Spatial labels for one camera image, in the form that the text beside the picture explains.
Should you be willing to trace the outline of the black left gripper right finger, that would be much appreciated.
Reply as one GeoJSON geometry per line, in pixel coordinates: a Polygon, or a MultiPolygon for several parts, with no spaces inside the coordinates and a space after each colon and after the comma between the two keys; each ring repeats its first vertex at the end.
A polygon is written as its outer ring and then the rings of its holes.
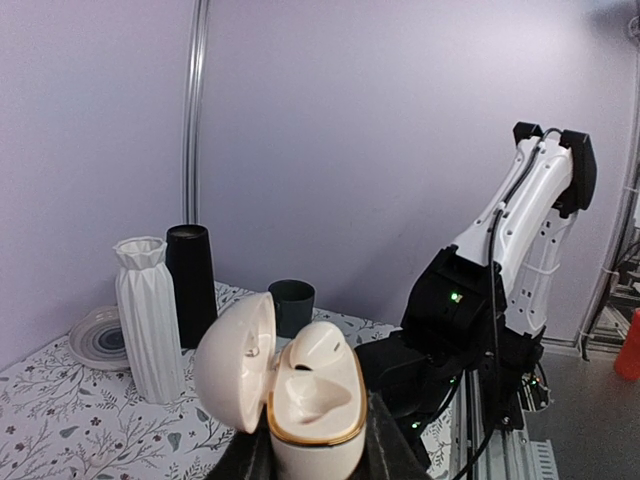
{"type": "Polygon", "coordinates": [[[368,395],[363,478],[431,479],[377,393],[368,395]]]}

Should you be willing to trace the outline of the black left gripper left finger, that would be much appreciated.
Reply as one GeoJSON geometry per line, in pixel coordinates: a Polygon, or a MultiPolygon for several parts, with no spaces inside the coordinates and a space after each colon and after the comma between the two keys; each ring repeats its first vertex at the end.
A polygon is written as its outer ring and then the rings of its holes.
{"type": "Polygon", "coordinates": [[[266,429],[236,432],[205,480],[268,480],[273,477],[273,453],[266,429]]]}

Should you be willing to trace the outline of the cream earbud charging case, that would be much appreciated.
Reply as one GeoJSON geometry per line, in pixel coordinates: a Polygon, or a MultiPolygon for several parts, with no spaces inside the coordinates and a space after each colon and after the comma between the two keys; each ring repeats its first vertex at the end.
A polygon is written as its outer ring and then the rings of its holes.
{"type": "Polygon", "coordinates": [[[293,370],[293,339],[276,348],[270,293],[243,298],[200,341],[196,393],[210,416],[239,432],[252,434],[266,419],[278,478],[346,479],[360,461],[366,437],[368,402],[359,360],[346,341],[344,366],[293,370]]]}

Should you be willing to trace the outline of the white stem earbud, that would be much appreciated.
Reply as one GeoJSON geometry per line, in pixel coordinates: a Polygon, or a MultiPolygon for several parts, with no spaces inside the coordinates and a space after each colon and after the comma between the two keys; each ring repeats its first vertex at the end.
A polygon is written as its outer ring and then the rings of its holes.
{"type": "Polygon", "coordinates": [[[347,362],[347,343],[342,331],[327,321],[300,330],[291,343],[289,363],[293,370],[329,371],[347,362]]]}

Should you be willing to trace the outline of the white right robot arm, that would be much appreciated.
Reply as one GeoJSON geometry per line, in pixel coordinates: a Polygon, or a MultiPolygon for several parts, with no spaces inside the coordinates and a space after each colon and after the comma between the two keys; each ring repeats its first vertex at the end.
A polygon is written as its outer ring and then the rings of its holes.
{"type": "Polygon", "coordinates": [[[367,445],[375,475],[426,476],[422,433],[471,374],[484,439],[522,425],[518,392],[541,360],[562,244],[592,202],[597,163],[586,133],[520,122],[513,135],[506,178],[418,277],[399,329],[356,348],[375,425],[391,436],[367,445]]]}

